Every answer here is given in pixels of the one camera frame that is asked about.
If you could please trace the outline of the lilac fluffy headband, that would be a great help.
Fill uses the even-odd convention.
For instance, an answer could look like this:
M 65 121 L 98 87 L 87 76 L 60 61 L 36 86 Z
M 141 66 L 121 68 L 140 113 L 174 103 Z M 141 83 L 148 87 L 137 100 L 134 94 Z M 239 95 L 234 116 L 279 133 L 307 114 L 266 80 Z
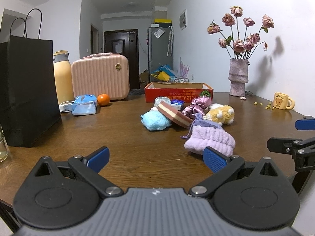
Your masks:
M 184 148 L 187 151 L 202 155 L 206 147 L 211 147 L 229 157 L 233 155 L 235 139 L 222 128 L 193 126 Z

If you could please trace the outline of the yellow white plush toy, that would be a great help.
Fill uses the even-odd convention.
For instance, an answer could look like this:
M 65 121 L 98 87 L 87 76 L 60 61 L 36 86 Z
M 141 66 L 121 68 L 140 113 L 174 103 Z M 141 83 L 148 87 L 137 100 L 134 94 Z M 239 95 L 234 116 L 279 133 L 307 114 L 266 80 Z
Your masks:
M 235 112 L 229 105 L 214 103 L 210 105 L 209 111 L 202 117 L 203 120 L 210 120 L 220 126 L 231 125 L 234 122 Z

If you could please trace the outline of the lavender knit drawstring pouch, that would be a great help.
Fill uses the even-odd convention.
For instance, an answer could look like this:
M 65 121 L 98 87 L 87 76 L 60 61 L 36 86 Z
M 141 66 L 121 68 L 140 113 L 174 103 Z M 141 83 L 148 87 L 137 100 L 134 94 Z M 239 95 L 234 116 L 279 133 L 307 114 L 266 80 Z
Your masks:
M 203 115 L 200 112 L 195 113 L 194 116 L 195 116 L 195 119 L 193 120 L 192 124 L 189 127 L 188 134 L 185 136 L 181 136 L 182 139 L 189 139 L 190 138 L 191 133 L 192 133 L 192 129 L 194 126 L 212 127 L 215 129 L 222 129 L 223 128 L 220 124 L 218 124 L 216 122 L 213 122 L 211 120 L 204 120 Z

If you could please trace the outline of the purple satin scrunchie bag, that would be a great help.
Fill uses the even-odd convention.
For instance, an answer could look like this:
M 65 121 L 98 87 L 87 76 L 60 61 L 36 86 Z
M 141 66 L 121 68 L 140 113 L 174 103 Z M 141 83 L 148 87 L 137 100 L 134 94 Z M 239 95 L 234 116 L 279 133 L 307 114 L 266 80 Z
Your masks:
M 199 96 L 192 100 L 191 105 L 188 105 L 183 110 L 183 114 L 191 119 L 195 119 L 195 115 L 200 113 L 202 116 L 205 115 L 205 111 L 212 104 L 212 98 L 209 96 Z

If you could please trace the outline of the light blue fluffy cloth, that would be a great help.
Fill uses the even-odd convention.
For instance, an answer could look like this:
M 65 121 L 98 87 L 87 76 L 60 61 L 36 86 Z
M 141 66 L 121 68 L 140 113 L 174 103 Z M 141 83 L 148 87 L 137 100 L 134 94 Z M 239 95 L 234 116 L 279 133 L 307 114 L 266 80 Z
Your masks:
M 171 120 L 163 115 L 156 107 L 140 116 L 142 124 L 149 131 L 162 131 L 171 126 Z

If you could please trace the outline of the blue handkerchief tissue pack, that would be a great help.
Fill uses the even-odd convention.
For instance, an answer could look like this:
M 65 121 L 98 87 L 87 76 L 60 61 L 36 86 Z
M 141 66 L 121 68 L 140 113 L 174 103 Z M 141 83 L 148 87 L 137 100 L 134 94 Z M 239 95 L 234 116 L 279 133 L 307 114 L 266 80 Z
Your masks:
M 173 108 L 175 108 L 176 110 L 182 111 L 182 109 L 184 107 L 184 104 L 185 104 L 185 101 L 183 101 L 183 100 L 175 100 L 175 99 L 173 99 L 173 100 L 171 100 L 171 104 L 170 105 Z

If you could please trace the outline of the blue soft tissue pack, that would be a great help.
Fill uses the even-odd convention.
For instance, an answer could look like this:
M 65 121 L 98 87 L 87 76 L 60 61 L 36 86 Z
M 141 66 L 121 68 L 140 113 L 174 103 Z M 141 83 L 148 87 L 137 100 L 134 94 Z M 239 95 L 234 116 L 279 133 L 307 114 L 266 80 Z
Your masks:
M 79 95 L 71 104 L 71 112 L 74 116 L 96 114 L 97 98 L 94 95 Z

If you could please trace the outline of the yellow bear mug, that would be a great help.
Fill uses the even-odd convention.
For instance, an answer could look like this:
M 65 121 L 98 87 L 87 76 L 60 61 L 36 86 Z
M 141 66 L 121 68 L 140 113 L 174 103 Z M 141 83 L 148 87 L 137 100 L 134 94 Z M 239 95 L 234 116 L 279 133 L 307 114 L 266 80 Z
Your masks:
M 291 110 L 295 107 L 295 101 L 289 95 L 275 92 L 273 106 L 281 110 Z

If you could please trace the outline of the clear glass jar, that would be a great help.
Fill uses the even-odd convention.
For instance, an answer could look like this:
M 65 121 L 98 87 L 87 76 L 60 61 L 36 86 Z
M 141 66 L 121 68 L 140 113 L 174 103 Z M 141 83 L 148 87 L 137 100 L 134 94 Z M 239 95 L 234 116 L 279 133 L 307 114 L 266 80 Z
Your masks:
M 2 126 L 0 126 L 0 162 L 4 162 L 8 158 L 12 158 L 12 155 L 8 148 Z

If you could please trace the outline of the pink textured vase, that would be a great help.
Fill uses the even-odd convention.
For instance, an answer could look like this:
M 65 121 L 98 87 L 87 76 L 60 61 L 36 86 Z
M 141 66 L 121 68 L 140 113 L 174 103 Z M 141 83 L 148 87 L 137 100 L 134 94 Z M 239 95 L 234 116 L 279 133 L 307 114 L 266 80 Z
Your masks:
M 229 81 L 231 82 L 231 96 L 245 96 L 245 84 L 248 83 L 248 67 L 248 60 L 230 59 Z

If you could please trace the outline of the black paper shopping bag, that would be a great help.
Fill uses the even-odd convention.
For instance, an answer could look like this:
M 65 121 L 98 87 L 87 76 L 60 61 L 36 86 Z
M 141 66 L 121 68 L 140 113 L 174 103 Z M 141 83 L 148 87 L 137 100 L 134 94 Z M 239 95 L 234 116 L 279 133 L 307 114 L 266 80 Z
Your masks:
M 7 144 L 32 147 L 60 118 L 53 42 L 10 35 L 1 43 L 1 127 Z

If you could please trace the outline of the orange tangerine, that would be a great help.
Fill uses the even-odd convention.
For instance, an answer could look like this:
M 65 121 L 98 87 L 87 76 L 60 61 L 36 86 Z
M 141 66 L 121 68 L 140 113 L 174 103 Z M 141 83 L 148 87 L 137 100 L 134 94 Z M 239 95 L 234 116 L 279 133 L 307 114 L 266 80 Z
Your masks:
M 108 94 L 100 94 L 97 97 L 98 105 L 103 107 L 110 104 L 110 97 Z

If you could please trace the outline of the yellow thermos bottle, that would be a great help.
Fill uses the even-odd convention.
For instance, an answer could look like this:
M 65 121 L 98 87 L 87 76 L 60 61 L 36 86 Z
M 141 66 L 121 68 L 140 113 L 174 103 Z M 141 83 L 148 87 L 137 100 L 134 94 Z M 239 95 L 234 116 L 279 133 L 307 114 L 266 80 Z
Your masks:
M 59 104 L 65 101 L 74 100 L 71 64 L 68 60 L 68 56 L 69 53 L 67 50 L 56 51 L 53 54 L 53 69 Z

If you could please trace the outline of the red cardboard box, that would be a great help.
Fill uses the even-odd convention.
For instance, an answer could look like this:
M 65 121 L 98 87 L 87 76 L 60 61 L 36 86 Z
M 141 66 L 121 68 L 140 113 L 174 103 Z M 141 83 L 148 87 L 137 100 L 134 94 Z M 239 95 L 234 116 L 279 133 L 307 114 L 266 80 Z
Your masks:
M 200 96 L 208 95 L 213 97 L 214 89 L 206 83 L 163 83 L 151 82 L 145 88 L 146 102 L 154 102 L 160 96 L 166 96 L 170 100 L 183 100 L 186 103 Z

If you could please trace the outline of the pink ribbed small suitcase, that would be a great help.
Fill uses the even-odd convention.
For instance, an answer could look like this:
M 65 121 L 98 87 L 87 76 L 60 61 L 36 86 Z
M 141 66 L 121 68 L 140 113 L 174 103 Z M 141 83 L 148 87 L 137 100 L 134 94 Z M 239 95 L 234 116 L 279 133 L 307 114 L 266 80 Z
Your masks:
M 129 64 L 118 53 L 98 53 L 76 60 L 71 65 L 74 96 L 101 94 L 111 100 L 125 99 L 130 91 Z

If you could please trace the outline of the clear round plastic container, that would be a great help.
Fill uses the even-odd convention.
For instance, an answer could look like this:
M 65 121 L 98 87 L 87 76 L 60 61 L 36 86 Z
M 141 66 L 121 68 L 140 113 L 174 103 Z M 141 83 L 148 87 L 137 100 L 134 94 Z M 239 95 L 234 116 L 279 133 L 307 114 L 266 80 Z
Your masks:
M 154 106 L 157 108 L 158 105 L 161 103 L 161 102 L 164 102 L 166 104 L 171 104 L 171 100 L 166 97 L 166 96 L 159 96 L 155 99 L 154 101 Z

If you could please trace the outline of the brown cardboard box on floor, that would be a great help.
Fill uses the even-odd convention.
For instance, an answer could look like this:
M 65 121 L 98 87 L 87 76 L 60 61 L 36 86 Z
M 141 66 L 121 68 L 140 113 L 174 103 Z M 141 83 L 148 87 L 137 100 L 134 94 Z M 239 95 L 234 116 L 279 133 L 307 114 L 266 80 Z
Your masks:
M 139 75 L 139 81 L 140 81 L 140 88 L 144 89 L 149 83 L 149 72 L 148 70 L 144 70 L 140 75 Z

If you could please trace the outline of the yellow and blue bags pile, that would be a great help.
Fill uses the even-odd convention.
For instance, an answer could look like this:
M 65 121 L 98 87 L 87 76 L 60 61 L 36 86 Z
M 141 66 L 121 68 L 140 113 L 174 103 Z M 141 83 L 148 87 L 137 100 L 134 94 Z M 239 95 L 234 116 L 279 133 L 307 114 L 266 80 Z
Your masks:
M 150 76 L 161 82 L 173 82 L 177 79 L 177 76 L 169 65 L 159 66 Z

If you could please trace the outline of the umbrella hanging on refrigerator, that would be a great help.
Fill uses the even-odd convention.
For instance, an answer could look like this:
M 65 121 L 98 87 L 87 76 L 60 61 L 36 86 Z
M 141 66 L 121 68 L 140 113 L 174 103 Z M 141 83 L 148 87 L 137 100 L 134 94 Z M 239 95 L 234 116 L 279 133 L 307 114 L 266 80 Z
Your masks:
M 168 49 L 167 49 L 167 56 L 172 56 L 173 50 L 173 26 L 169 26 L 169 39 L 168 39 Z

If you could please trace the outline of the dark brown entrance door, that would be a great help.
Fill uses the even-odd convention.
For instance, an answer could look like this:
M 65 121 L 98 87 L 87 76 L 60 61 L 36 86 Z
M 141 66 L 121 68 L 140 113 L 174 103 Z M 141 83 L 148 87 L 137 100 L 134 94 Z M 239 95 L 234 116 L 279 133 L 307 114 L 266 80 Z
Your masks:
M 130 89 L 140 89 L 138 29 L 105 31 L 104 51 L 125 56 L 129 65 Z

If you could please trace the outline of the grey refrigerator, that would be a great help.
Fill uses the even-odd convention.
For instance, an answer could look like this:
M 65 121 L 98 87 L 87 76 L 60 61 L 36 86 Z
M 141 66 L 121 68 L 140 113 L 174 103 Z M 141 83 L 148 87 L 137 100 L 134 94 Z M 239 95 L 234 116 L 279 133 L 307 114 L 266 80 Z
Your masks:
M 169 65 L 173 69 L 173 57 L 168 50 L 170 28 L 148 28 L 148 72 L 149 81 L 158 81 L 151 74 L 162 65 Z

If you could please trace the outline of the yellow box atop refrigerator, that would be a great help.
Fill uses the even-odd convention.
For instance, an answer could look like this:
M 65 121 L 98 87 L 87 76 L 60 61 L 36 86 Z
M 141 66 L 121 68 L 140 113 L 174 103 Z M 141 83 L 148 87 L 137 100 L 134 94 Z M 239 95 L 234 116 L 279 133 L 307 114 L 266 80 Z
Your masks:
M 154 19 L 155 24 L 172 24 L 170 19 Z

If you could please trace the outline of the purple coral wall decoration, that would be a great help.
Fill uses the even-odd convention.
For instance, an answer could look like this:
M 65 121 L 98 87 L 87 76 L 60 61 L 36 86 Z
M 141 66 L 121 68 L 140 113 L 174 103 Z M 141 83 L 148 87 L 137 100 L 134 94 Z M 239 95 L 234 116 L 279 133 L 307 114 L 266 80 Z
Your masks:
M 180 61 L 179 61 L 180 78 L 187 78 L 189 70 L 190 70 L 190 66 L 189 65 L 185 65 L 182 62 L 182 58 L 180 58 Z

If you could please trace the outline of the white wall vent panel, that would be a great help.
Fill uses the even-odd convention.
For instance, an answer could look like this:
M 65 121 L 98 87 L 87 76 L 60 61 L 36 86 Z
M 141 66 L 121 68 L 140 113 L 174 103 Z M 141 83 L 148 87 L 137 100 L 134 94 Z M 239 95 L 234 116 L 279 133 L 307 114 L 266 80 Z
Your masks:
M 184 10 L 179 16 L 179 27 L 181 30 L 187 27 L 187 10 Z

